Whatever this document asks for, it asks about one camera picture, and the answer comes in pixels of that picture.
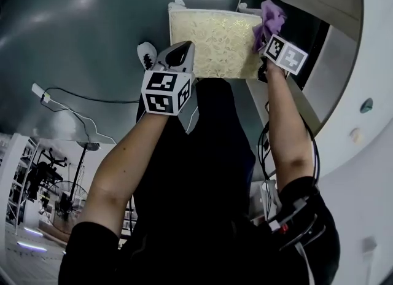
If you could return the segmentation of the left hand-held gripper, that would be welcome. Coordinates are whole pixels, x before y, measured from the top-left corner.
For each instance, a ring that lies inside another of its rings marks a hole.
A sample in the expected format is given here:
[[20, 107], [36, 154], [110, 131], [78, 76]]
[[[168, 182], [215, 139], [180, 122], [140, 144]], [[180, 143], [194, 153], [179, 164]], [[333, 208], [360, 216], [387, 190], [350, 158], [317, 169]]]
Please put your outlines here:
[[180, 113], [192, 94], [194, 59], [192, 41], [178, 42], [158, 55], [156, 64], [145, 72], [142, 82], [141, 93], [148, 113]]

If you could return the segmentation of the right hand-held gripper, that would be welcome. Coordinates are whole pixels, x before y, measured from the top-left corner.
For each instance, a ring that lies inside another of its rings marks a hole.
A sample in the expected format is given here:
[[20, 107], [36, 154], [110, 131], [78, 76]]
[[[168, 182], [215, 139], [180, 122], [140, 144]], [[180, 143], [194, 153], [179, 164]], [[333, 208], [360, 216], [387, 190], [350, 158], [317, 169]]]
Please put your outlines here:
[[273, 34], [267, 44], [259, 50], [261, 56], [276, 66], [297, 76], [302, 70], [308, 54], [281, 36]]

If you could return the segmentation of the purple cloth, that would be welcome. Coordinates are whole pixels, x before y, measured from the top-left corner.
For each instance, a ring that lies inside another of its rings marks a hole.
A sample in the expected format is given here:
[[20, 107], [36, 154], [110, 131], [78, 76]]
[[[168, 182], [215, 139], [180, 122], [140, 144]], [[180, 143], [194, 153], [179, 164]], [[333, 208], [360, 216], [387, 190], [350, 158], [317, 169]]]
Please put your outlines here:
[[278, 35], [281, 32], [287, 18], [283, 9], [272, 0], [263, 1], [261, 11], [262, 22], [252, 28], [254, 33], [253, 51], [255, 53], [260, 52], [267, 46], [272, 35]]

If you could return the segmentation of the cream cushioned stool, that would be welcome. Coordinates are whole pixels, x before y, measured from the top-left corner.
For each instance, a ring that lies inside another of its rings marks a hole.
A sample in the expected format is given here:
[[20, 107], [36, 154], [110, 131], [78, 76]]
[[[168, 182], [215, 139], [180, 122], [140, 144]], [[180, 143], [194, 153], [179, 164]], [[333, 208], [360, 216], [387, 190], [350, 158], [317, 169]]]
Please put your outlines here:
[[256, 79], [262, 63], [253, 51], [259, 16], [227, 10], [188, 9], [183, 0], [168, 4], [170, 43], [195, 44], [197, 78]]

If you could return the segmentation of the person's left forearm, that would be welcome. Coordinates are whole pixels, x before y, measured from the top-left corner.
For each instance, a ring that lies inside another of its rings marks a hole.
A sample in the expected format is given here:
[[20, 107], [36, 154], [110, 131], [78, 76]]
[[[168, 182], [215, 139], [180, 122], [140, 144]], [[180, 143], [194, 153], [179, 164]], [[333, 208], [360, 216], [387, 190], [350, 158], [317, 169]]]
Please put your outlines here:
[[88, 192], [80, 222], [121, 234], [126, 205], [139, 185], [169, 117], [145, 114], [105, 156]]

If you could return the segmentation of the person's right forearm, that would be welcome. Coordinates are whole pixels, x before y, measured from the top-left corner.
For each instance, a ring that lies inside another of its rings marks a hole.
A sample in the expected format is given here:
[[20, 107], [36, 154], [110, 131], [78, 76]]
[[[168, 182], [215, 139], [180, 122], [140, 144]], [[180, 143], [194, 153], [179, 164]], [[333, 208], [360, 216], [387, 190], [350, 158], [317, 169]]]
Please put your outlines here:
[[299, 114], [284, 71], [267, 62], [269, 137], [278, 190], [290, 182], [313, 175], [309, 133]]

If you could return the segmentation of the white curved desk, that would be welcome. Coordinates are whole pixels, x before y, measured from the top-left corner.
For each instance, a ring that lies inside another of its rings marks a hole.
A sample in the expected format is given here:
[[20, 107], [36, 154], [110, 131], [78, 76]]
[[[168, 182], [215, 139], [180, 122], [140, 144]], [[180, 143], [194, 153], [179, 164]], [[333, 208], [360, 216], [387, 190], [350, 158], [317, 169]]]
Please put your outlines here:
[[[289, 87], [314, 130], [327, 175], [368, 146], [393, 119], [393, 0], [278, 0], [329, 24], [309, 78]], [[373, 109], [360, 107], [367, 98]], [[364, 136], [351, 140], [353, 129]]]

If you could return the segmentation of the person's left white shoe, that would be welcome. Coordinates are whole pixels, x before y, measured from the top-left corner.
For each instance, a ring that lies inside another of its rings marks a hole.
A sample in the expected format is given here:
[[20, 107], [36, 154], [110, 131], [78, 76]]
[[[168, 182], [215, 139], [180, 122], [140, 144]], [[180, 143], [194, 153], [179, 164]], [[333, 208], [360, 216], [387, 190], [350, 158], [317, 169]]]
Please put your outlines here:
[[150, 42], [143, 42], [137, 46], [138, 58], [145, 70], [150, 70], [157, 59], [157, 50]]

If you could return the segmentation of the person's black clothing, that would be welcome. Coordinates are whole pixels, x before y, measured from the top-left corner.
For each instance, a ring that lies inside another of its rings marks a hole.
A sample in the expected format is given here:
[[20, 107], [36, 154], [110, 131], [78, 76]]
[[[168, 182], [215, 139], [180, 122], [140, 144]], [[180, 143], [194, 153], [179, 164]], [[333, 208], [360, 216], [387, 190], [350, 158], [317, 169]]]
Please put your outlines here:
[[[223, 79], [196, 84], [199, 118], [186, 133], [170, 117], [126, 205], [121, 234], [92, 222], [73, 228], [59, 285], [260, 283], [331, 285], [340, 260], [333, 217], [319, 192], [314, 240], [284, 246], [286, 233], [248, 219], [255, 156]], [[282, 206], [310, 193], [305, 176], [279, 192]]]

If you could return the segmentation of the white power adapter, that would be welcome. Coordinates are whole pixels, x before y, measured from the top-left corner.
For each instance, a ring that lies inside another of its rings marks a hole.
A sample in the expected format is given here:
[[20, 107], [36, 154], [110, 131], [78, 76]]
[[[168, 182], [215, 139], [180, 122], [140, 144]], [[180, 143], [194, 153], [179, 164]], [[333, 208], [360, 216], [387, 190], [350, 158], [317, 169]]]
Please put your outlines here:
[[47, 91], [41, 88], [37, 83], [33, 83], [31, 91], [37, 95], [43, 102], [48, 103], [50, 101], [50, 95]]

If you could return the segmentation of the white framed mirror panel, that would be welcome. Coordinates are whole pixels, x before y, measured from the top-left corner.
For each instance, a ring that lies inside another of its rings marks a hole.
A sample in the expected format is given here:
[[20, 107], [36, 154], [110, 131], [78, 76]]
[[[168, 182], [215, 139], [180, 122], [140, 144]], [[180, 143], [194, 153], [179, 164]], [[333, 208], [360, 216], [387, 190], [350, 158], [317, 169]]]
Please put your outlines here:
[[112, 144], [0, 133], [0, 283], [57, 285], [71, 229]]

